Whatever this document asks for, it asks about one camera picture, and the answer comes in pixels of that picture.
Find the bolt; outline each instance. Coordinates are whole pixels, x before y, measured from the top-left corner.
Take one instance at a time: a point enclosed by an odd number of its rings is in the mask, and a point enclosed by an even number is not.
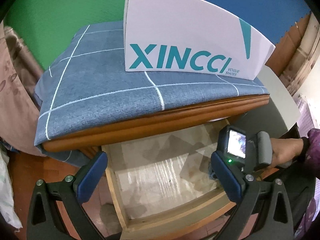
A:
[[[36,184],[37,184],[37,186],[40,186],[40,185],[42,185],[42,183],[43,183],[43,180],[42,179],[38,179]]]
[[[276,179],[276,184],[282,185],[282,180],[281,179]]]
[[[247,174],[245,176],[245,178],[248,180],[248,181],[253,181],[254,180],[254,177],[251,175],[251,174]]]
[[[65,180],[66,182],[70,182],[70,181],[73,180],[73,176],[72,176],[72,175],[68,175],[68,176],[65,177],[64,180]]]

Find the hand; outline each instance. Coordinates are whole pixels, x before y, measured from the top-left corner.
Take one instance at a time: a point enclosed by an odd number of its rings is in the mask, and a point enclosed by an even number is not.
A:
[[[301,154],[302,139],[275,139],[271,138],[272,162],[270,168],[284,164]]]

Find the illuminated screen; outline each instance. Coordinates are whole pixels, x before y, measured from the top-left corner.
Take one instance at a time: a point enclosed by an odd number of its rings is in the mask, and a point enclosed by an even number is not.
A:
[[[228,153],[245,158],[245,135],[230,130],[228,141]]]

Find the person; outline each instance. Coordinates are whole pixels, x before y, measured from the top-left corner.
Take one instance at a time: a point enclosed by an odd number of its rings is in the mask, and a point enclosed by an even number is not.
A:
[[[294,239],[320,238],[320,130],[311,129],[308,138],[271,139],[270,168],[295,162],[265,178],[280,178],[286,188],[292,211]]]

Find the white cloth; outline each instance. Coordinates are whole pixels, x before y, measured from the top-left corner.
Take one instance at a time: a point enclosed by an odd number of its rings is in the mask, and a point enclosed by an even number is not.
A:
[[[22,224],[14,212],[13,191],[7,165],[9,157],[0,149],[0,212],[5,221],[15,228],[22,228]]]

